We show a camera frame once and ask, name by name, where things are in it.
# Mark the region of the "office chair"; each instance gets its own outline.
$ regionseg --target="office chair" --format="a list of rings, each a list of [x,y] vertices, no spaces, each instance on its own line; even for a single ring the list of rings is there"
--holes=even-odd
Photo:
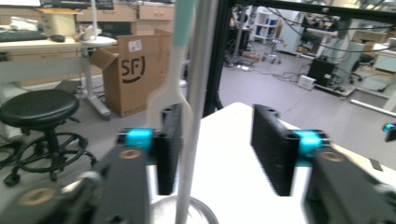
[[[362,81],[363,78],[356,74],[356,70],[358,70],[359,66],[364,65],[364,64],[369,64],[369,65],[373,65],[374,64],[374,57],[369,55],[369,54],[365,54],[363,53],[359,59],[353,64],[352,66],[352,70],[351,70],[351,76],[349,77],[349,83],[353,84],[355,83],[355,80],[353,79],[353,77],[357,77],[358,81]]]
[[[271,59],[271,63],[274,63],[277,59],[277,63],[282,63],[279,55],[275,54],[275,49],[277,44],[283,44],[285,41],[283,39],[272,38],[271,40],[271,51],[269,53],[264,53],[262,56],[262,61],[264,62],[267,58]]]
[[[21,128],[22,133],[39,131],[44,136],[21,147],[15,166],[4,183],[13,187],[20,182],[20,169],[31,173],[49,173],[51,181],[57,180],[57,172],[76,161],[82,155],[96,158],[86,149],[88,140],[76,133],[56,133],[55,128],[65,123],[78,110],[76,97],[66,91],[30,91],[6,101],[0,107],[0,120],[6,125]],[[50,166],[42,167],[43,161]]]

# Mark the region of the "stool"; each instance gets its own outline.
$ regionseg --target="stool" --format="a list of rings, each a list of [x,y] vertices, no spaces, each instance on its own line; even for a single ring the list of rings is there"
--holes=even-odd
[[[271,41],[271,52],[269,53],[264,53],[262,56],[262,61],[264,62],[266,58],[271,59],[271,63],[274,63],[277,59],[277,63],[282,63],[280,61],[280,57],[275,54],[275,49],[277,44],[283,44],[285,41],[283,39],[278,39],[278,38],[273,38]]]
[[[21,128],[25,134],[31,130],[44,133],[44,136],[30,142],[18,152],[15,166],[4,180],[7,186],[19,183],[19,169],[31,173],[49,173],[50,180],[56,181],[56,173],[82,155],[89,156],[91,164],[96,162],[96,158],[85,150],[87,139],[75,133],[55,132],[55,128],[70,119],[78,107],[78,99],[74,95],[60,90],[26,92],[1,106],[0,120],[6,125]],[[37,167],[43,160],[49,160],[50,166]]]

